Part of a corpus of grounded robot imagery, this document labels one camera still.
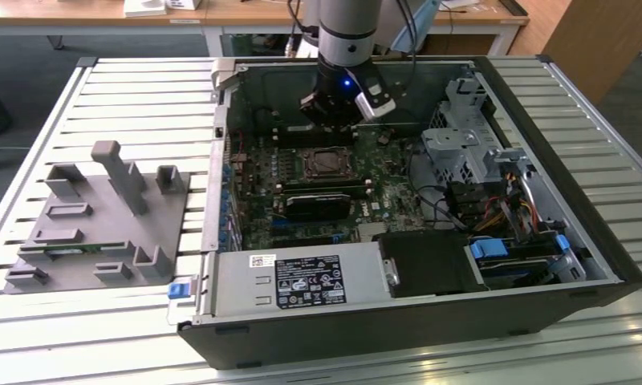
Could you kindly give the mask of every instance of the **metal workbench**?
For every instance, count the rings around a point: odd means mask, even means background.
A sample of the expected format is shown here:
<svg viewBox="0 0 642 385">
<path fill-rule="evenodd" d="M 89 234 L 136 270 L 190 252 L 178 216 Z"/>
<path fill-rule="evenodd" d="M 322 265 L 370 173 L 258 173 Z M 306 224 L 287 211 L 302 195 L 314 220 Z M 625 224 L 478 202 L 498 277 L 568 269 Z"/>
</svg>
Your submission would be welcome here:
<svg viewBox="0 0 642 385">
<path fill-rule="evenodd" d="M 493 62 L 642 269 L 642 159 L 552 63 Z M 642 290 L 540 334 L 226 372 L 175 334 L 191 307 L 168 313 L 166 286 L 3 294 L 49 194 L 40 180 L 53 162 L 101 172 L 89 161 L 96 140 L 117 140 L 141 172 L 175 164 L 191 173 L 176 275 L 198 272 L 211 65 L 199 58 L 100 59 L 73 72 L 0 204 L 0 383 L 642 383 Z"/>
</svg>

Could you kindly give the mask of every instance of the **blue tab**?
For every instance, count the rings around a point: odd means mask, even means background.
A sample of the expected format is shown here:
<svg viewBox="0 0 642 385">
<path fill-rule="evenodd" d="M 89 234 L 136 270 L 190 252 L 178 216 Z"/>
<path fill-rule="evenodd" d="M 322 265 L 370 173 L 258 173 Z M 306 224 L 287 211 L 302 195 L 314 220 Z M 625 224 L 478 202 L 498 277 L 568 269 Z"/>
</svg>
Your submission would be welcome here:
<svg viewBox="0 0 642 385">
<path fill-rule="evenodd" d="M 474 259 L 479 259 L 483 257 L 483 251 L 481 250 L 481 246 L 475 243 L 471 245 L 471 254 Z"/>
<path fill-rule="evenodd" d="M 570 250 L 569 238 L 566 238 L 564 234 L 560 234 L 554 239 L 557 240 L 557 245 L 561 248 L 561 251 L 566 253 Z"/>
<path fill-rule="evenodd" d="M 473 245 L 481 249 L 482 257 L 503 257 L 509 255 L 505 242 L 498 238 L 479 239 L 473 242 Z"/>
<path fill-rule="evenodd" d="M 170 285 L 170 299 L 180 299 L 191 297 L 191 284 L 190 283 L 172 283 Z"/>
</svg>

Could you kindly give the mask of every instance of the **warning label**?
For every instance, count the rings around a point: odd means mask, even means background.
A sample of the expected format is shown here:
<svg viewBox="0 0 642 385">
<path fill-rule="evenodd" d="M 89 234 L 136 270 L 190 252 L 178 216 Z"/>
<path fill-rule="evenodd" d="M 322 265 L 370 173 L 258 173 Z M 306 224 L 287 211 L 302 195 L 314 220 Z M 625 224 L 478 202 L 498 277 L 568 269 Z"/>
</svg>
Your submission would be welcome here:
<svg viewBox="0 0 642 385">
<path fill-rule="evenodd" d="M 276 299 L 280 309 L 346 303 L 341 257 L 276 260 Z"/>
</svg>

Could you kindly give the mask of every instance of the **metal bracket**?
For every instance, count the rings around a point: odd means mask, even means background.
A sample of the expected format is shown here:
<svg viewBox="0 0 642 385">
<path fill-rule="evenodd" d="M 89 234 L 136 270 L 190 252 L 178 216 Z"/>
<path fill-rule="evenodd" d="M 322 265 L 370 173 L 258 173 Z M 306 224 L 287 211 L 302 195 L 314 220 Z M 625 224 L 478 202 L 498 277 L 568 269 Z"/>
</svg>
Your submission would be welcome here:
<svg viewBox="0 0 642 385">
<path fill-rule="evenodd" d="M 235 59 L 232 58 L 218 58 L 214 60 L 212 64 L 212 84 L 215 90 L 223 90 L 228 88 L 234 83 L 234 75 L 238 71 L 235 70 Z"/>
</svg>

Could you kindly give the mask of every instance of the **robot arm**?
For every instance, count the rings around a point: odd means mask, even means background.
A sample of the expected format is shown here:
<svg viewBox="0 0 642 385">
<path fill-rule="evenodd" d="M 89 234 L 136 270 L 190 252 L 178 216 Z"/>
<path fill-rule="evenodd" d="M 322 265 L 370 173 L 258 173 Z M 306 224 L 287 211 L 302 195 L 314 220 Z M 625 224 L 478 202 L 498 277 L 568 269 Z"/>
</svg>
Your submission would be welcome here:
<svg viewBox="0 0 642 385">
<path fill-rule="evenodd" d="M 378 30 L 382 30 L 382 40 L 393 40 L 390 44 L 381 43 L 393 49 L 407 47 L 410 51 L 414 45 L 410 39 L 413 33 L 405 33 L 409 30 L 406 16 L 395 13 L 399 1 L 307 2 L 310 14 L 318 17 L 319 70 L 315 90 L 302 99 L 300 111 L 324 128 L 343 129 L 362 119 L 373 120 L 383 116 L 397 108 L 395 98 L 402 90 L 387 85 L 371 61 L 371 54 Z M 426 0 L 423 3 L 418 0 L 418 3 L 422 3 L 417 8 L 422 16 L 419 19 L 426 20 L 430 27 L 439 1 Z"/>
</svg>

